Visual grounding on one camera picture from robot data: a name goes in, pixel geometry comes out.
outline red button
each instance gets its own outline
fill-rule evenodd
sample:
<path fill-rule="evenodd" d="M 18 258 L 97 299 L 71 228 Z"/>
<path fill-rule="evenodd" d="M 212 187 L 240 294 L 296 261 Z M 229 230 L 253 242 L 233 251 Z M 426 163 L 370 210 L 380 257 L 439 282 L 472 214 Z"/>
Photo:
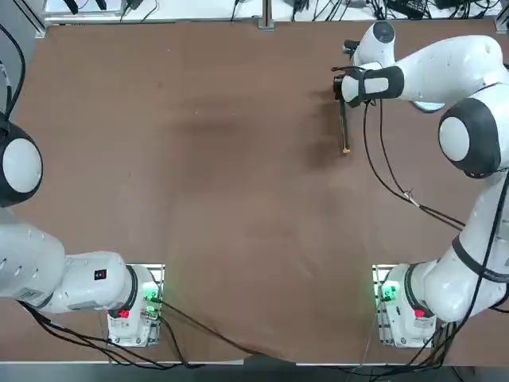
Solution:
<path fill-rule="evenodd" d="M 416 309 L 414 310 L 414 314 L 416 318 L 424 318 L 425 313 L 424 310 Z"/>

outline brown tabletop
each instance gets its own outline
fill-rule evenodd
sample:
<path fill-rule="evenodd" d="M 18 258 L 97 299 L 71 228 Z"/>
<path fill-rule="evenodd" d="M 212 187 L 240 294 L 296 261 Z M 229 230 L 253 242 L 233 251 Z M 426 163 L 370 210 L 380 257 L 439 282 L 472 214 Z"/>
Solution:
<path fill-rule="evenodd" d="M 17 121 L 45 161 L 38 194 L 15 208 L 68 254 L 109 250 L 165 263 L 165 299 L 253 349 L 291 361 L 359 363 L 374 317 L 371 265 L 442 256 L 455 231 L 392 197 L 369 170 L 362 108 L 348 110 L 352 152 L 338 152 L 334 65 L 344 39 L 370 23 L 250 23 L 52 27 L 37 42 Z M 395 22 L 396 56 L 492 20 Z M 437 144 L 441 113 L 384 103 L 394 171 L 415 197 L 466 219 L 481 183 Z M 368 114 L 375 164 L 378 110 Z M 60 322 L 104 333 L 104 313 Z M 242 353 L 169 316 L 187 357 Z M 454 364 L 509 365 L 507 318 L 484 312 L 458 335 Z M 378 342 L 367 362 L 413 350 Z M 168 337 L 144 350 L 175 360 Z M 0 359 L 104 360 L 50 337 L 2 301 Z"/>

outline black cable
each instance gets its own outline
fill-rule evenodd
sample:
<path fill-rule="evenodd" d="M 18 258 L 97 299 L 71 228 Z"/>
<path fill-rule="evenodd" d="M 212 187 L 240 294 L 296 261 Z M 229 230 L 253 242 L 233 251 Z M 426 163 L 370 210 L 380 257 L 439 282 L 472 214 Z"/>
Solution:
<path fill-rule="evenodd" d="M 325 6 L 321 9 L 321 11 L 320 11 L 320 12 L 318 12 L 318 14 L 317 14 L 317 7 L 318 7 L 318 2 L 319 2 L 319 1 L 320 1 L 320 0 L 317 0 L 317 4 L 315 4 L 315 12 L 314 12 L 314 14 L 313 14 L 313 19 L 312 19 L 312 21 L 316 21 L 316 20 L 320 17 L 320 15 L 321 15 L 322 13 L 324 13 L 324 11 L 327 9 L 327 7 L 328 7 L 330 4 L 332 4 L 332 6 L 334 6 L 334 5 L 333 5 L 332 0 L 328 0 L 328 1 L 327 1 L 327 4 L 325 4 Z"/>
<path fill-rule="evenodd" d="M 153 14 L 157 8 L 159 8 L 159 0 L 155 0 L 156 2 L 156 5 L 154 6 L 154 8 L 145 15 L 145 17 L 140 21 L 140 24 L 143 23 L 151 14 Z"/>
<path fill-rule="evenodd" d="M 87 4 L 88 4 L 88 2 L 89 2 L 89 1 L 90 1 L 90 0 L 87 0 L 86 2 L 84 2 L 84 3 L 83 3 L 83 5 L 82 5 L 82 6 L 79 6 L 79 7 L 78 7 L 78 10 L 82 10 L 82 9 L 83 9 L 83 8 L 84 8 Z"/>
<path fill-rule="evenodd" d="M 500 0 L 497 0 L 492 6 L 490 6 L 490 2 L 489 0 L 486 1 L 486 6 L 482 6 L 481 4 L 478 3 L 478 1 L 474 1 L 474 3 L 481 7 L 481 8 L 484 8 L 484 10 L 490 10 L 491 8 L 495 8 L 498 4 L 499 4 Z"/>
<path fill-rule="evenodd" d="M 233 22 L 233 19 L 235 18 L 235 10 L 237 9 L 237 5 L 239 4 L 240 0 L 235 0 L 233 3 L 233 10 L 231 12 L 230 22 Z"/>
<path fill-rule="evenodd" d="M 25 62 L 25 55 L 23 54 L 21 47 L 17 43 L 16 39 L 12 36 L 12 34 L 10 34 L 9 31 L 2 24 L 0 24 L 0 30 L 7 36 L 7 38 L 10 40 L 10 42 L 13 43 L 14 48 L 16 48 L 17 54 L 19 55 L 19 59 L 21 62 L 21 73 L 20 73 L 19 81 L 17 83 L 16 91 L 14 92 L 14 95 L 12 97 L 12 100 L 10 101 L 9 106 L 6 107 L 6 117 L 5 118 L 8 120 L 10 117 L 10 113 L 14 109 L 14 105 L 16 105 L 17 99 L 19 98 L 19 95 L 21 94 L 21 88 L 23 88 L 23 84 L 25 83 L 26 62 Z"/>
<path fill-rule="evenodd" d="M 500 309 L 500 308 L 490 308 L 491 310 L 494 310 L 495 312 L 499 312 L 499 313 L 504 313 L 504 314 L 509 314 L 509 310 L 505 310 L 505 309 Z"/>
<path fill-rule="evenodd" d="M 0 72 L 4 76 L 4 80 L 6 82 L 6 92 L 7 92 L 7 95 L 6 95 L 6 109 L 7 109 L 9 104 L 12 102 L 13 87 L 12 87 L 12 84 L 10 83 L 10 78 L 9 78 L 9 74 L 7 73 L 7 68 L 3 64 L 2 60 L 0 60 Z"/>
<path fill-rule="evenodd" d="M 396 187 L 398 187 L 398 189 L 399 189 L 401 194 L 405 195 L 406 193 L 403 190 L 403 187 L 401 187 L 401 185 L 399 184 L 398 180 L 396 179 L 396 176 L 394 175 L 394 171 L 392 169 L 392 166 L 390 165 L 389 157 L 387 155 L 387 150 L 386 150 L 385 142 L 384 142 L 384 139 L 383 139 L 383 101 L 380 100 L 379 102 L 380 102 L 380 128 L 379 128 L 379 131 L 380 131 L 380 146 L 382 146 L 383 157 L 385 158 L 385 163 L 387 164 L 387 168 L 389 169 L 390 176 L 392 177 L 392 180 L 396 184 Z M 448 224 L 448 222 L 442 220 L 441 218 L 439 218 L 439 217 L 437 217 L 435 215 L 442 216 L 445 219 L 451 220 L 452 222 L 460 225 L 461 227 L 464 227 L 464 223 L 462 221 L 460 221 L 460 220 L 458 220 L 458 219 L 456 219 L 454 217 L 451 217 L 449 215 L 446 215 L 443 212 L 437 211 L 436 209 L 432 209 L 432 208 L 428 207 L 427 205 L 419 205 L 419 209 L 421 209 L 423 212 L 425 212 L 428 215 L 438 219 L 439 221 L 441 221 L 443 223 Z M 458 228 L 455 225 L 451 225 L 451 227 L 457 229 L 458 231 L 461 231 L 461 229 Z"/>
<path fill-rule="evenodd" d="M 175 346 L 175 352 L 177 353 L 178 360 L 184 365 L 185 368 L 201 368 L 204 365 L 203 364 L 190 364 L 184 357 L 184 354 L 181 351 L 181 347 L 178 345 L 177 341 L 177 335 L 175 334 L 175 331 L 173 330 L 172 326 L 169 324 L 168 320 L 166 320 L 164 317 L 160 316 L 159 321 L 163 323 L 163 325 L 166 327 L 166 329 L 169 332 L 169 335 L 172 338 L 173 345 Z"/>
<path fill-rule="evenodd" d="M 454 366 L 451 366 L 451 369 L 453 370 L 454 374 L 456 374 L 456 377 L 460 382 L 464 382 L 463 378 L 461 378 L 460 373 L 456 370 Z"/>
<path fill-rule="evenodd" d="M 383 187 L 389 191 L 391 194 L 393 194 L 395 197 L 397 197 L 398 199 L 402 200 L 402 201 L 405 201 L 406 203 L 412 203 L 407 197 L 404 197 L 403 195 L 400 195 L 399 193 L 397 193 L 396 191 L 394 191 L 381 177 L 380 175 L 378 174 L 376 168 L 375 168 L 375 165 L 373 164 L 373 161 L 371 160 L 371 155 L 369 153 L 369 148 L 367 146 L 367 134 L 366 134 L 366 119 L 367 119 L 367 108 L 369 106 L 369 103 L 366 103 L 366 106 L 364 108 L 364 117 L 363 117 L 363 140 L 364 140 L 364 149 L 366 151 L 366 157 L 367 157 L 367 162 L 369 163 L 369 166 L 371 167 L 371 171 L 372 173 L 376 176 L 377 180 L 380 182 L 381 185 L 383 185 Z M 381 118 L 380 119 L 380 126 L 383 125 L 383 119 Z M 423 212 L 425 212 L 426 214 L 430 215 L 431 217 L 434 217 L 435 219 L 441 221 L 442 223 L 445 223 L 447 225 L 449 225 L 450 227 L 452 228 L 455 228 L 457 229 L 458 231 L 461 231 L 461 228 L 456 226 L 455 224 L 451 223 L 450 221 L 447 221 L 446 219 L 442 219 L 441 217 L 439 217 L 435 212 L 436 210 L 434 209 L 430 209 L 429 207 L 425 206 L 425 205 L 418 205 L 418 208 L 420 210 L 422 210 Z"/>
<path fill-rule="evenodd" d="M 28 14 L 26 14 L 25 10 L 23 10 L 23 8 L 21 8 L 21 6 L 20 6 L 17 2 L 15 2 L 14 0 L 13 0 L 13 3 L 14 3 L 14 4 L 16 4 L 16 7 L 17 7 L 17 8 L 20 10 L 20 12 L 21 12 L 21 13 L 25 16 L 25 18 L 29 21 L 29 23 L 30 23 L 30 24 L 32 24 L 33 28 L 34 28 L 35 30 L 39 30 L 39 29 L 36 27 L 36 25 L 33 23 L 33 21 L 32 21 L 32 19 L 30 18 L 30 16 L 29 16 Z"/>
<path fill-rule="evenodd" d="M 337 2 L 334 3 L 334 6 L 332 7 L 328 16 L 325 18 L 326 21 L 332 21 L 334 16 L 336 16 L 337 10 L 340 8 L 340 5 L 342 2 L 343 2 L 343 0 L 337 0 Z"/>
<path fill-rule="evenodd" d="M 245 346 L 242 346 L 241 344 L 238 344 L 238 343 L 232 341 L 231 339 L 225 337 L 223 334 L 221 334 L 221 333 L 219 333 L 219 332 L 209 328 L 208 326 L 202 324 L 201 322 L 199 322 L 199 321 L 195 320 L 194 318 L 192 318 L 191 316 L 187 315 L 182 310 L 179 310 L 175 306 L 172 306 L 171 304 L 168 304 L 167 302 L 161 300 L 160 298 L 151 298 L 150 301 L 162 304 L 162 305 L 170 308 L 175 313 L 179 314 L 180 316 L 182 316 L 182 317 L 186 318 L 187 320 L 189 320 L 190 322 L 192 322 L 194 325 L 199 326 L 201 329 L 209 332 L 210 334 L 212 334 L 215 337 L 218 337 L 220 340 L 226 342 L 227 344 L 233 346 L 234 348 L 237 348 L 238 350 L 241 350 L 241 351 L 243 351 L 245 353 L 248 353 L 248 354 L 251 354 L 251 355 L 265 355 L 263 353 L 260 353 L 257 350 L 249 349 L 249 348 L 247 348 Z"/>
<path fill-rule="evenodd" d="M 64 332 L 64 333 L 71 334 L 72 336 L 77 337 L 77 338 L 79 338 L 82 341 L 86 341 L 86 340 L 97 341 L 97 342 L 103 342 L 103 343 L 112 345 L 115 348 L 121 349 L 122 351 L 126 352 L 127 354 L 130 354 L 133 357 L 137 357 L 138 359 L 140 359 L 142 361 L 145 361 L 145 362 L 148 362 L 150 364 L 153 364 L 154 366 L 156 366 L 156 368 L 150 367 L 150 366 L 147 366 L 147 365 L 142 365 L 142 364 L 135 364 L 134 362 L 129 361 L 124 356 L 118 354 L 117 352 L 115 352 L 114 350 L 111 350 L 111 349 L 102 349 L 102 348 L 100 348 L 99 346 L 97 346 L 95 344 L 91 344 L 91 345 L 88 346 L 88 347 L 92 347 L 93 349 L 96 349 L 96 350 L 100 351 L 101 353 L 107 352 L 107 353 L 114 354 L 115 356 L 124 359 L 128 363 L 136 365 L 137 367 L 142 367 L 142 368 L 169 370 L 169 369 L 171 369 L 171 368 L 176 366 L 176 365 L 164 366 L 163 364 L 159 364 L 156 361 L 153 361 L 153 360 L 151 360 L 149 358 L 146 358 L 144 356 L 140 356 L 139 354 L 130 351 L 128 348 L 126 348 L 124 346 L 121 346 L 119 344 L 115 344 L 113 341 L 111 341 L 109 339 L 105 340 L 104 338 L 101 338 L 101 337 L 93 337 L 93 336 L 88 336 L 88 335 L 85 335 L 85 334 L 77 333 L 76 331 L 74 331 L 72 329 L 65 328 L 65 327 L 63 327 L 61 325 L 56 324 L 55 322 L 52 322 L 49 318 L 47 318 L 43 314 L 39 313 L 37 310 L 35 310 L 31 305 L 27 304 L 26 302 L 21 302 L 21 301 L 18 301 L 18 302 L 20 303 L 20 305 L 22 305 L 32 315 L 32 317 L 39 324 L 42 324 L 42 325 L 45 325 L 45 326 L 49 326 L 52 329 L 55 329 L 55 330 L 58 330 L 58 331 L 61 331 L 61 332 Z"/>
<path fill-rule="evenodd" d="M 343 20 L 343 16 L 344 16 L 344 14 L 346 14 L 346 13 L 347 13 L 347 9 L 348 9 L 348 7 L 350 6 L 350 1 L 351 1 L 351 0 L 348 0 L 348 1 L 347 1 L 347 5 L 344 7 L 343 13 L 342 13 L 342 14 L 341 14 L 341 16 L 340 16 L 340 20 L 339 20 L 339 21 Z"/>
<path fill-rule="evenodd" d="M 42 20 L 39 18 L 39 16 L 36 15 L 36 13 L 32 10 L 32 7 L 29 6 L 25 0 L 21 0 L 21 2 L 25 5 L 26 9 L 29 10 L 29 12 L 32 14 L 33 18 L 37 20 L 37 24 L 41 26 L 41 29 L 44 31 L 46 30 L 46 25 Z"/>
<path fill-rule="evenodd" d="M 100 351 L 101 353 L 103 353 L 104 355 L 106 355 L 107 357 L 110 357 L 115 363 L 117 364 L 122 364 L 119 360 L 117 360 L 115 357 L 113 357 L 111 354 L 114 354 L 115 356 L 125 360 L 128 364 L 134 364 L 132 361 L 128 360 L 127 358 L 125 358 L 124 356 L 122 356 L 121 354 L 118 354 L 117 352 L 115 352 L 114 350 L 110 350 L 110 349 L 102 349 L 100 348 L 99 346 L 93 344 L 92 342 L 90 342 L 89 340 L 85 339 L 85 338 L 82 338 L 81 336 L 75 336 L 77 338 L 79 338 L 80 340 L 82 340 L 82 342 L 78 342 L 78 341 L 75 341 L 71 338 L 68 338 L 68 337 L 64 337 L 64 336 L 61 336 L 59 335 L 58 333 L 55 333 L 53 331 L 54 330 L 58 330 L 60 332 L 64 332 L 64 333 L 67 333 L 67 330 L 63 327 L 60 327 L 58 325 L 55 325 L 53 323 L 50 322 L 50 320 L 48 319 L 45 319 L 45 316 L 42 316 L 41 314 L 39 314 L 34 308 L 32 308 L 30 305 L 26 304 L 25 302 L 19 302 L 23 307 L 25 307 L 25 309 L 27 309 L 29 311 L 29 313 L 32 315 L 32 317 L 36 320 L 37 324 L 43 329 L 45 330 L 46 332 L 48 332 L 49 334 L 51 334 L 52 336 L 56 337 L 56 338 L 59 338 L 63 341 L 66 341 L 66 342 L 70 342 L 72 344 L 75 344 L 75 345 L 80 345 L 80 346 L 84 346 L 84 347 L 87 347 L 87 348 L 92 348 L 92 349 L 95 349 L 95 350 L 98 350 Z"/>
<path fill-rule="evenodd" d="M 126 6 L 124 6 L 124 10 L 122 11 L 122 14 L 120 15 L 120 23 L 122 23 L 124 16 L 126 16 L 127 11 L 130 9 L 131 3 L 127 3 Z"/>

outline white robotic arm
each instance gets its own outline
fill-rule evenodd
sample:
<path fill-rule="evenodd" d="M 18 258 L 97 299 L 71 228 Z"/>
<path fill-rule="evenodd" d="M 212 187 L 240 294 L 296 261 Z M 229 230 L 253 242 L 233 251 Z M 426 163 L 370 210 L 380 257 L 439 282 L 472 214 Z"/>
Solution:
<path fill-rule="evenodd" d="M 396 62 L 394 40 L 386 21 L 371 26 L 353 54 L 355 67 L 347 68 L 342 79 L 344 100 L 353 107 L 389 98 L 455 103 L 441 117 L 440 147 L 456 168 L 484 178 L 467 224 L 445 255 L 428 263 L 399 264 L 384 283 L 394 345 L 421 347 L 433 334 L 437 318 L 459 321 L 472 303 L 506 176 L 500 171 L 509 167 L 509 73 L 501 48 L 490 37 L 450 38 Z M 504 209 L 471 316 L 506 294 L 507 215 Z"/>
<path fill-rule="evenodd" d="M 113 252 L 65 255 L 59 240 L 17 220 L 7 208 L 38 190 L 42 158 L 35 142 L 2 113 L 0 131 L 0 297 L 54 314 L 106 310 L 112 341 L 148 345 L 158 323 L 144 297 L 161 297 L 149 270 L 127 266 Z"/>

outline green light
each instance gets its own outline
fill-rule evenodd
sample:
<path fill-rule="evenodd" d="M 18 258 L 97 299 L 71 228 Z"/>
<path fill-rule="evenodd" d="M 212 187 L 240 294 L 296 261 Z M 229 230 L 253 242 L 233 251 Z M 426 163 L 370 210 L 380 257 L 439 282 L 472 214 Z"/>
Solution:
<path fill-rule="evenodd" d="M 156 286 L 146 286 L 143 294 L 146 298 L 156 298 L 157 297 L 157 287 Z"/>
<path fill-rule="evenodd" d="M 387 281 L 382 285 L 382 300 L 395 300 L 398 295 L 399 283 L 395 281 Z"/>

